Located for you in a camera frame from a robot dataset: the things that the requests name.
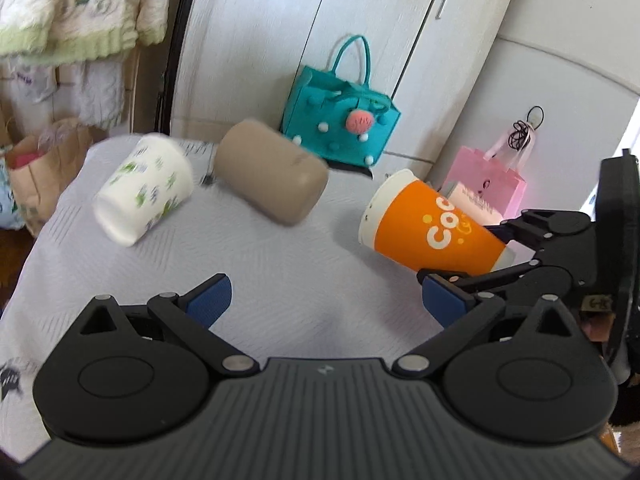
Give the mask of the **pink paper gift bag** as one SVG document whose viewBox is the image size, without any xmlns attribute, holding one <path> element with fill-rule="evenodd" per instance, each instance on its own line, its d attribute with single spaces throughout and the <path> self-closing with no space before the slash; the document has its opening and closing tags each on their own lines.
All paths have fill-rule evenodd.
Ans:
<svg viewBox="0 0 640 480">
<path fill-rule="evenodd" d="M 528 130 L 500 136 L 486 152 L 462 146 L 442 182 L 442 189 L 453 183 L 463 184 L 503 219 L 514 218 L 527 186 L 521 172 L 534 144 L 532 132 Z"/>
</svg>

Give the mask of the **beige cylindrical cup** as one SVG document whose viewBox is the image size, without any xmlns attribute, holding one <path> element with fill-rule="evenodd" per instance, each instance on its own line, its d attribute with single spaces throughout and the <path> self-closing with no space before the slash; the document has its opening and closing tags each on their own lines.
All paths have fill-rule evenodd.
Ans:
<svg viewBox="0 0 640 480">
<path fill-rule="evenodd" d="M 233 126 L 218 144 L 214 176 L 271 220 L 295 226 L 326 189 L 329 166 L 262 122 Z"/>
</svg>

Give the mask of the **white fluffy robe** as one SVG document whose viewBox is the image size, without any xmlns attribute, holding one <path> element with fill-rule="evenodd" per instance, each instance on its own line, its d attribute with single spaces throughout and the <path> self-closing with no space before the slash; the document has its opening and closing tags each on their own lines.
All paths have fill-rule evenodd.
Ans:
<svg viewBox="0 0 640 480">
<path fill-rule="evenodd" d="M 164 40 L 168 10 L 169 0 L 1 0 L 1 55 L 40 100 L 58 67 L 75 66 L 78 119 L 108 130 L 122 120 L 127 56 Z"/>
</svg>

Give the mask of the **teal felt handbag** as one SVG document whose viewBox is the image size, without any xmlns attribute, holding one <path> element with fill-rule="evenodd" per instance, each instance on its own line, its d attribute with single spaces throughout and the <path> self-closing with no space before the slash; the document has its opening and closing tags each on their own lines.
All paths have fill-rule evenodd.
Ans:
<svg viewBox="0 0 640 480">
<path fill-rule="evenodd" d="M 355 42 L 364 54 L 363 76 L 337 76 L 343 55 Z M 368 170 L 378 163 L 401 116 L 389 96 L 370 88 L 372 58 L 365 36 L 349 37 L 329 70 L 305 65 L 293 84 L 281 132 L 334 166 Z"/>
</svg>

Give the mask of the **white wooden wardrobe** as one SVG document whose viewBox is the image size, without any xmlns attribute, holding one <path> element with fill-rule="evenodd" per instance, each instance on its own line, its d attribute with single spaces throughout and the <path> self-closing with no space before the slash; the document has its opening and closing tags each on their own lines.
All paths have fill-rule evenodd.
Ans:
<svg viewBox="0 0 640 480">
<path fill-rule="evenodd" d="M 469 99 L 510 0 L 194 0 L 170 134 L 217 141 L 237 122 L 279 127 L 295 77 L 368 40 L 371 86 L 400 109 L 380 174 L 430 172 Z M 341 60 L 356 79 L 362 43 Z"/>
</svg>

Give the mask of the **white floral paper cup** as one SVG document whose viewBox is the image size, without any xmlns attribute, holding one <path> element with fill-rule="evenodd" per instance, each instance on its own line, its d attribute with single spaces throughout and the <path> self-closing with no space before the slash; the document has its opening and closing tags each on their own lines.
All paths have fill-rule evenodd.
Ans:
<svg viewBox="0 0 640 480">
<path fill-rule="evenodd" d="M 96 193 L 92 209 L 105 234 L 130 247 L 193 191 L 184 149 L 168 136 L 147 134 Z"/>
</svg>

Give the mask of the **orange paper cup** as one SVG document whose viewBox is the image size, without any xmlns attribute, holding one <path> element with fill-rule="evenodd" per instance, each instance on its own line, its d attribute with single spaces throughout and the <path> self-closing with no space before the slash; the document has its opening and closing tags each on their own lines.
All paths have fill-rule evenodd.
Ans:
<svg viewBox="0 0 640 480">
<path fill-rule="evenodd" d="M 364 211 L 360 244 L 413 271 L 477 276 L 514 263 L 514 251 L 411 170 L 380 185 Z"/>
</svg>

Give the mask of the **black clothes rack pole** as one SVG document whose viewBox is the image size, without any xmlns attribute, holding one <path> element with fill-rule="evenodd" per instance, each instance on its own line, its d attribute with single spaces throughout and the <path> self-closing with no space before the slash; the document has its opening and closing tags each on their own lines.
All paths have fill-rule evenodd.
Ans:
<svg viewBox="0 0 640 480">
<path fill-rule="evenodd" d="M 180 56 L 194 0 L 177 0 L 169 5 L 169 42 L 162 86 L 157 95 L 154 129 L 170 135 L 171 110 L 174 104 Z"/>
</svg>

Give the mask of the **brown paper bag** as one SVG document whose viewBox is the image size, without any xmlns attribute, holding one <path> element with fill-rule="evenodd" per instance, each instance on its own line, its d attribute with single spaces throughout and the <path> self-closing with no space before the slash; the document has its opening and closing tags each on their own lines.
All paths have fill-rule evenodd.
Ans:
<svg viewBox="0 0 640 480">
<path fill-rule="evenodd" d="M 4 156 L 17 209 L 33 237 L 52 218 L 58 199 L 84 166 L 92 142 L 88 127 L 67 118 L 26 136 Z"/>
</svg>

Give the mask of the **white patterned tablecloth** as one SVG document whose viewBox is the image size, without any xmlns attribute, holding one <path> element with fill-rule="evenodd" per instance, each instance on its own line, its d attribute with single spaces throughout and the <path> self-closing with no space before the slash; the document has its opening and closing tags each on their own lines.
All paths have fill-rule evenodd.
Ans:
<svg viewBox="0 0 640 480">
<path fill-rule="evenodd" d="M 393 361 L 439 331 L 416 274 L 362 246 L 358 226 L 378 182 L 334 171 L 298 226 L 279 226 L 221 184 L 192 196 L 131 247 L 110 240 L 91 203 L 137 144 L 96 144 L 35 241 L 1 318 L 1 446 L 26 460 L 47 442 L 32 382 L 95 296 L 143 304 L 228 275 L 232 304 L 214 332 L 264 360 Z"/>
</svg>

